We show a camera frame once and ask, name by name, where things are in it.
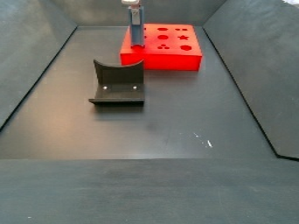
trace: black curved piece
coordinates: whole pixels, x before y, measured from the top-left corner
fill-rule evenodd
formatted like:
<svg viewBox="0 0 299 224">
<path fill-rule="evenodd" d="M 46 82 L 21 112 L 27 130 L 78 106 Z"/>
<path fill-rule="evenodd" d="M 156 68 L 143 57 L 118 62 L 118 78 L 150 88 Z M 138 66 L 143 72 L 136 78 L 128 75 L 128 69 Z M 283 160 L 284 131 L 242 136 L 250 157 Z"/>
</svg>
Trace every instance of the black curved piece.
<svg viewBox="0 0 299 224">
<path fill-rule="evenodd" d="M 143 104 L 144 62 L 130 66 L 108 66 L 94 60 L 98 73 L 98 93 L 94 104 Z"/>
</svg>

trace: star-shaped hole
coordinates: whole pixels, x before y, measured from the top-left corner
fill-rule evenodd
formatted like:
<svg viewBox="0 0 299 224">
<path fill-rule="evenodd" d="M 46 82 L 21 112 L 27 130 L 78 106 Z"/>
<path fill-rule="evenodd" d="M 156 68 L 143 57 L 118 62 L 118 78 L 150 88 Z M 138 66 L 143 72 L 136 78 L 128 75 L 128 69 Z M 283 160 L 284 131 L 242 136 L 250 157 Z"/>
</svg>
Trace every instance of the star-shaped hole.
<svg viewBox="0 0 299 224">
<path fill-rule="evenodd" d="M 182 35 L 182 36 L 179 37 L 179 39 L 187 39 L 187 40 L 188 40 L 188 37 L 184 36 L 184 35 Z"/>
</svg>

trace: gray floor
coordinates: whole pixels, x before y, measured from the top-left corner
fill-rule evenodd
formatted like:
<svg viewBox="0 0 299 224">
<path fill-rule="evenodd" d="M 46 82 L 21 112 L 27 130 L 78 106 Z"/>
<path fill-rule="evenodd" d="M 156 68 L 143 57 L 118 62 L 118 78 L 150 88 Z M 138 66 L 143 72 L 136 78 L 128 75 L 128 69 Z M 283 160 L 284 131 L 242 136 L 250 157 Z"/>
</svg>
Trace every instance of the gray floor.
<svg viewBox="0 0 299 224">
<path fill-rule="evenodd" d="M 126 29 L 78 29 L 0 135 L 0 158 L 274 158 L 200 27 L 199 73 L 146 71 L 144 107 L 88 102 L 92 60 L 119 64 Z"/>
<path fill-rule="evenodd" d="M 0 161 L 4 224 L 298 224 L 286 160 Z"/>
<path fill-rule="evenodd" d="M 88 103 L 124 28 L 76 31 L 0 134 L 0 223 L 299 222 L 298 162 L 275 158 L 196 30 L 200 73 L 147 72 L 144 109 Z"/>
</svg>

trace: black plastic part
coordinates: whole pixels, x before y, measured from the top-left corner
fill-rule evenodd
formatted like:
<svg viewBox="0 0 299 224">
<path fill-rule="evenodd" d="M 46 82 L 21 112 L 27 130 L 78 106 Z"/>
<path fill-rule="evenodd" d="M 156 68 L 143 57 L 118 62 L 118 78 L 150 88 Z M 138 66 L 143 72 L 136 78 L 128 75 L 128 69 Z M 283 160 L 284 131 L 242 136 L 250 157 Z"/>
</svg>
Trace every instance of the black plastic part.
<svg viewBox="0 0 299 224">
<path fill-rule="evenodd" d="M 94 104 L 144 104 L 144 62 L 130 66 L 108 66 L 94 60 L 98 93 Z"/>
</svg>

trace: black holder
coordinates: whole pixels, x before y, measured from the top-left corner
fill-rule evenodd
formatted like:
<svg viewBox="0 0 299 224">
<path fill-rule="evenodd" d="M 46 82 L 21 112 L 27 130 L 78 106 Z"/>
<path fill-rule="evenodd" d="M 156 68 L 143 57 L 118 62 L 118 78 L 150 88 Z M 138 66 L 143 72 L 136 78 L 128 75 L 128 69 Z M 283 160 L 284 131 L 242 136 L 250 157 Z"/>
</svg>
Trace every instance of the black holder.
<svg viewBox="0 0 299 224">
<path fill-rule="evenodd" d="M 98 93 L 94 104 L 144 104 L 144 62 L 130 66 L 108 66 L 94 60 Z"/>
</svg>

